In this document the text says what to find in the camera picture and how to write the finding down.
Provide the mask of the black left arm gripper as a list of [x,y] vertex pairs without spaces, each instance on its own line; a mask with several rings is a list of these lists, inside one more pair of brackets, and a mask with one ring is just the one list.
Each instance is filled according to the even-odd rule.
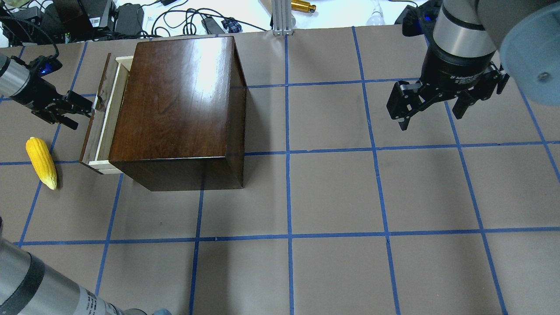
[[40,77],[32,77],[26,86],[17,94],[17,101],[31,110],[31,113],[49,124],[62,124],[72,130],[77,130],[78,122],[60,113],[90,115],[93,102],[74,91],[68,91],[66,102],[64,96],[56,88]]

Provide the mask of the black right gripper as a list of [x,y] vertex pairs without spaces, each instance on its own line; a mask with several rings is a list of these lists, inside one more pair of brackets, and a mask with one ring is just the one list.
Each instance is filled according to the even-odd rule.
[[444,52],[436,45],[428,48],[420,79],[414,83],[399,80],[392,88],[387,110],[402,131],[408,129],[410,119],[436,102],[455,99],[454,117],[462,119],[468,108],[479,100],[489,99],[494,92],[500,95],[510,74],[504,66],[492,62],[494,54],[465,58]]

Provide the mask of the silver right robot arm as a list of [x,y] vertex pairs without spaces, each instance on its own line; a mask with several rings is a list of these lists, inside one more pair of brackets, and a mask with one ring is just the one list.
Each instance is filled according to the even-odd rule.
[[557,0],[428,0],[397,23],[428,41],[419,80],[399,80],[387,110],[402,131],[436,102],[455,99],[462,119],[476,102],[502,93],[510,77],[532,101],[559,105]]

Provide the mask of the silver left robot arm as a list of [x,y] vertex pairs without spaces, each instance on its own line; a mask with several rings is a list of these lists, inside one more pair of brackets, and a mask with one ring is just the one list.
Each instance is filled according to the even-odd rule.
[[87,118],[48,127],[1,103],[1,216],[19,283],[28,250],[122,309],[177,315],[482,315],[472,202],[494,146],[462,143],[443,104],[408,131],[386,117],[398,76],[356,55],[293,75],[240,54],[245,187],[152,192],[77,162]]

